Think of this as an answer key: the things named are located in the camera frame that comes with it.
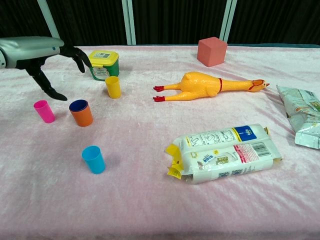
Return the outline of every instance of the blue cup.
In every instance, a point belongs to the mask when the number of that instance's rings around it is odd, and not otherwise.
[[[87,146],[82,151],[82,158],[93,174],[101,174],[105,169],[105,161],[98,146]]]

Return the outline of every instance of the yellow cup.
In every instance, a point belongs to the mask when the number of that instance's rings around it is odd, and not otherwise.
[[[108,90],[109,96],[112,99],[121,97],[121,88],[119,78],[117,76],[109,76],[105,79],[105,85]]]

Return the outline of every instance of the robotic arm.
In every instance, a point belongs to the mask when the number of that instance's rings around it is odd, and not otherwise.
[[[65,45],[59,38],[47,36],[0,38],[0,69],[25,69],[51,98],[66,101],[67,98],[56,92],[41,71],[46,59],[58,54],[72,58],[82,73],[85,72],[84,64],[91,67],[88,56],[82,50]]]

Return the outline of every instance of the plastic cup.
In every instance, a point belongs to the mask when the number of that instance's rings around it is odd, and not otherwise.
[[[46,100],[37,101],[33,107],[46,124],[50,124],[55,121],[55,115]]]
[[[121,88],[119,78],[117,76],[109,76],[105,79],[105,85],[108,90],[109,96],[112,99],[121,97]]]
[[[82,151],[82,158],[93,174],[101,174],[106,169],[104,158],[98,146],[87,146]]]
[[[80,127],[86,127],[94,121],[89,104],[86,100],[79,99],[72,102],[69,110],[76,122]]]

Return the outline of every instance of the green container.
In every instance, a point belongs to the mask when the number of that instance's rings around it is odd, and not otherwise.
[[[114,51],[93,51],[89,55],[92,67],[92,77],[98,81],[105,81],[109,76],[119,75],[119,55]]]

